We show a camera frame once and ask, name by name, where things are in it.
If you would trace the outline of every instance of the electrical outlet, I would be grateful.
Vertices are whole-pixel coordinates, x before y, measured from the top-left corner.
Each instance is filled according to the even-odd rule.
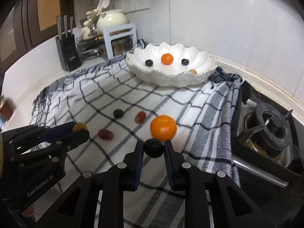
[[[115,9],[124,9],[124,0],[115,3]]]
[[[129,13],[135,10],[134,0],[124,0],[125,13]]]
[[[134,0],[134,1],[135,1],[135,10],[149,8],[149,0]]]

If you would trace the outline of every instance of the checkered cloth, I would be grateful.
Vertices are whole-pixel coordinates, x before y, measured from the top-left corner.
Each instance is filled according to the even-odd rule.
[[[101,63],[45,88],[34,101],[31,124],[53,127],[75,121],[88,127],[89,141],[67,153],[66,176],[56,185],[61,192],[83,171],[98,173],[122,162],[137,140],[151,138],[150,123],[163,114],[177,123],[175,151],[182,151],[187,162],[204,171],[225,171],[239,184],[231,157],[230,123],[240,85],[238,75],[226,75],[218,68],[200,85],[159,87],[137,79],[124,60]],[[121,119],[113,117],[116,109],[124,111]],[[147,116],[136,124],[140,111]],[[100,139],[97,132],[102,128],[112,131],[114,138]],[[184,192],[170,191],[164,156],[151,159],[145,154],[138,191],[124,193],[125,227],[183,227],[184,205]]]

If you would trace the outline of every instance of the knife block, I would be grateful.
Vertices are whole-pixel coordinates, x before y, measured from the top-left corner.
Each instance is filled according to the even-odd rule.
[[[58,36],[55,39],[62,69],[71,72],[79,68],[81,62],[76,50],[74,34],[69,33],[67,38],[63,34],[62,40]]]

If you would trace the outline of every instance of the white ceramic jar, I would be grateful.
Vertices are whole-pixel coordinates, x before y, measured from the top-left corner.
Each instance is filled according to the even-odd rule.
[[[109,26],[123,25],[128,23],[123,9],[114,9],[100,13],[97,21],[97,30],[103,35],[103,30]]]

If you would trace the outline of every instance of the stove burner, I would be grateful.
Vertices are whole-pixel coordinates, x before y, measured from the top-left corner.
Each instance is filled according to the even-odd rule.
[[[252,114],[252,113],[249,113],[249,114],[247,114],[246,117],[245,117],[245,120],[244,120],[244,128],[245,128],[245,129],[248,129],[247,124],[248,124],[248,120],[251,119],[251,114]],[[257,143],[253,143],[253,141],[251,140],[251,138],[249,138],[245,143],[246,143],[246,145],[247,145],[248,147],[250,147],[251,149],[253,149],[253,150],[256,151],[257,153],[262,154],[262,155],[264,155],[264,156],[266,156],[266,157],[269,157],[268,153],[267,153],[263,148],[261,148]],[[280,158],[280,155],[274,157],[273,160],[276,161],[276,160],[278,160],[279,158]]]
[[[253,113],[247,116],[244,122],[245,129],[265,125],[248,140],[250,147],[261,154],[277,158],[285,148],[292,145],[289,122],[270,104],[257,104]]]

